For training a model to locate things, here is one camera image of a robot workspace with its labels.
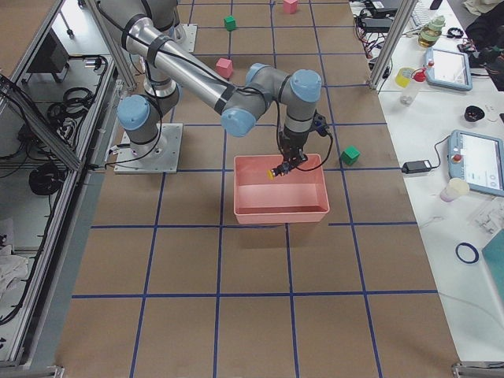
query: pink bin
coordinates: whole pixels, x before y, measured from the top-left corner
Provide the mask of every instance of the pink bin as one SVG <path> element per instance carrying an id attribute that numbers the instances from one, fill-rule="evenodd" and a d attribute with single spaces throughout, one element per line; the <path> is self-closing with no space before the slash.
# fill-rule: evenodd
<path id="1" fill-rule="evenodd" d="M 318 222 L 329 212 L 322 168 L 294 169 L 269 179 L 268 171 L 281 162 L 281 155 L 235 157 L 234 205 L 240 224 Z M 300 168 L 320 163 L 320 155 L 309 154 Z"/>

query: blue circular cap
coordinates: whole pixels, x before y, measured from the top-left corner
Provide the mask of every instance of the blue circular cap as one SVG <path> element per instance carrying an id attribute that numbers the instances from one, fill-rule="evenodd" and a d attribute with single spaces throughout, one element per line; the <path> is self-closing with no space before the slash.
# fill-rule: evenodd
<path id="1" fill-rule="evenodd" d="M 254 115 L 244 109 L 227 109 L 220 116 L 220 124 L 233 136 L 245 136 L 255 122 Z"/>
<path id="2" fill-rule="evenodd" d="M 321 97 L 322 79 L 311 69 L 299 69 L 291 77 L 291 88 L 301 100 L 317 102 Z"/>
<path id="3" fill-rule="evenodd" d="M 149 118 L 149 114 L 149 102 L 137 94 L 125 98 L 117 107 L 117 118 L 120 124 L 131 132 L 141 128 Z"/>
<path id="4" fill-rule="evenodd" d="M 264 67 L 268 67 L 267 65 L 263 65 L 262 63 L 254 63 L 251 65 L 249 68 L 249 72 L 246 73 L 245 76 L 245 85 L 250 84 L 252 79 L 254 78 L 255 74 L 258 73 L 260 69 L 263 69 Z"/>

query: white table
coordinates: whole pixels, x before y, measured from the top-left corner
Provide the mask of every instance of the white table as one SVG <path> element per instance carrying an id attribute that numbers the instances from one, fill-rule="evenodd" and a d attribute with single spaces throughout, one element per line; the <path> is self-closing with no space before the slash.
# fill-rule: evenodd
<path id="1" fill-rule="evenodd" d="M 458 27 L 447 2 L 432 15 L 447 19 L 443 29 Z M 435 45 L 456 51 L 459 40 L 441 37 Z M 391 77 L 380 92 L 380 102 L 387 120 L 400 164 L 404 161 L 429 159 L 437 162 L 434 144 L 454 129 L 466 130 L 504 139 L 504 94 L 497 92 L 487 77 L 473 77 L 469 92 L 424 86 L 411 106 L 399 102 L 401 87 L 395 75 L 401 67 L 419 68 L 424 51 L 417 37 L 402 37 L 393 55 Z M 470 124 L 463 118 L 466 106 L 477 105 L 487 116 Z M 455 247 L 468 242 L 479 251 L 491 235 L 473 222 L 474 213 L 493 197 L 470 192 L 451 203 L 439 198 L 448 178 L 447 145 L 440 145 L 441 166 L 422 176 L 406 176 L 404 180 L 421 236 L 435 277 L 443 308 L 459 358 L 462 361 L 504 361 L 504 306 L 498 296 L 489 270 L 481 259 L 474 265 L 459 261 Z"/>

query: green cube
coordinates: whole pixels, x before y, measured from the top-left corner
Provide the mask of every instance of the green cube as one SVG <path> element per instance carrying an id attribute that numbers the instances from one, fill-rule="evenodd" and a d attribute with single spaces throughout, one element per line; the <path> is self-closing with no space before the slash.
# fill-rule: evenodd
<path id="1" fill-rule="evenodd" d="M 359 159 L 359 156 L 361 156 L 359 150 L 354 146 L 349 146 L 341 153 L 341 161 L 347 165 L 352 165 Z"/>
<path id="2" fill-rule="evenodd" d="M 224 17 L 224 26 L 228 32 L 236 29 L 236 20 L 233 16 Z"/>

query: tablet device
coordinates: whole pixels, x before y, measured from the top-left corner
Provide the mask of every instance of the tablet device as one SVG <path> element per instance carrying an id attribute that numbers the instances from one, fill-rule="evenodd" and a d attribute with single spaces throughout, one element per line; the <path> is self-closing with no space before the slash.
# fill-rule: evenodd
<path id="1" fill-rule="evenodd" d="M 425 74 L 431 85 L 457 91 L 470 91 L 473 88 L 467 54 L 429 47 L 425 52 L 425 66 L 430 61 L 434 62 L 434 66 L 427 69 Z"/>
<path id="2" fill-rule="evenodd" d="M 472 190 L 504 197 L 504 144 L 501 139 L 453 131 L 448 139 L 448 167 L 450 177 L 465 180 Z"/>

